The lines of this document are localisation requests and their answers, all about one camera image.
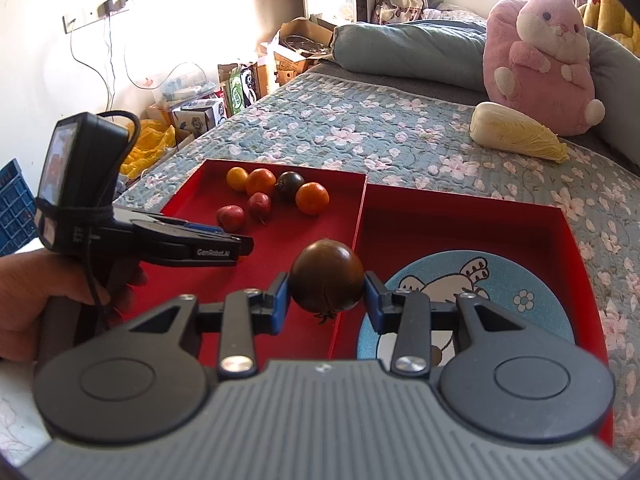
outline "plush toy face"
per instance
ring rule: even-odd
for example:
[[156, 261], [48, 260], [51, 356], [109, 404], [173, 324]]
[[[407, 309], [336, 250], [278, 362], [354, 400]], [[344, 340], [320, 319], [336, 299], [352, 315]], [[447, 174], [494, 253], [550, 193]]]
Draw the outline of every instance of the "plush toy face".
[[524, 43], [564, 63], [584, 63], [589, 57], [582, 17], [571, 0], [529, 0], [516, 30]]

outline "human hand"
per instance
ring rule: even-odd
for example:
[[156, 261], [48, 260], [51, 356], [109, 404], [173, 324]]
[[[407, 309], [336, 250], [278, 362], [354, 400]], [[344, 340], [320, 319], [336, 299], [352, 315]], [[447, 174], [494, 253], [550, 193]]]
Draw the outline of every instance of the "human hand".
[[[145, 282], [141, 269], [129, 280], [131, 285]], [[102, 304], [108, 304], [111, 298], [107, 290], [98, 283], [96, 288]], [[0, 357], [11, 361], [35, 359], [40, 313], [51, 296], [94, 304], [79, 262], [46, 249], [0, 258]], [[114, 298], [113, 306], [125, 312], [133, 301], [133, 292], [126, 286]]]

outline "camera screen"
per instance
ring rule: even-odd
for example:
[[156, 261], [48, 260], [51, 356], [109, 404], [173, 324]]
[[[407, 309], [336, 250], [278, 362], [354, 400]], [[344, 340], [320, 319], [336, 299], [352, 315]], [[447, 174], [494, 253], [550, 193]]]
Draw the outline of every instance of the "camera screen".
[[64, 124], [53, 132], [38, 190], [38, 196], [51, 205], [57, 206], [60, 200], [66, 164], [71, 154], [77, 129], [76, 123]]

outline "pink plush toy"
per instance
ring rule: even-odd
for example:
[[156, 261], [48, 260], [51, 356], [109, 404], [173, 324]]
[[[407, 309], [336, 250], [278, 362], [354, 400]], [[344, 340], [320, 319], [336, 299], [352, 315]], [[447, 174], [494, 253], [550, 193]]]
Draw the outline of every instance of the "pink plush toy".
[[502, 0], [489, 13], [483, 58], [489, 98], [558, 136], [604, 117], [594, 99], [589, 43], [572, 0]]

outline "red box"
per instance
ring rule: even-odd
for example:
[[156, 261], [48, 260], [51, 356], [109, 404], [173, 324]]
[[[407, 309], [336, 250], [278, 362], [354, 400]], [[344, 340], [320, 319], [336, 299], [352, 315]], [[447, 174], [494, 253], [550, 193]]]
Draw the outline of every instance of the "red box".
[[[196, 294], [203, 303], [248, 286], [266, 288], [278, 272], [319, 238], [332, 238], [355, 248], [365, 269], [385, 282], [398, 269], [428, 254], [478, 250], [498, 254], [529, 269], [564, 306], [577, 345], [608, 365], [607, 351], [591, 283], [562, 211], [552, 206], [507, 202], [444, 192], [367, 185], [366, 176], [342, 171], [291, 168], [228, 160], [208, 160], [182, 186], [163, 212], [194, 222], [215, 224], [223, 205], [246, 204], [246, 197], [225, 182], [233, 166], [269, 168], [278, 175], [297, 171], [308, 182], [329, 191], [327, 211], [317, 218], [294, 205], [277, 204], [266, 226], [251, 224], [254, 252], [237, 267], [175, 269], [145, 264], [149, 283], [139, 289], [138, 312], [178, 294]], [[364, 308], [359, 305], [318, 325], [318, 320], [292, 302], [285, 329], [277, 337], [258, 336], [260, 365], [272, 358], [355, 358]], [[200, 361], [216, 357], [216, 335], [206, 335]], [[612, 443], [612, 418], [600, 433]]]

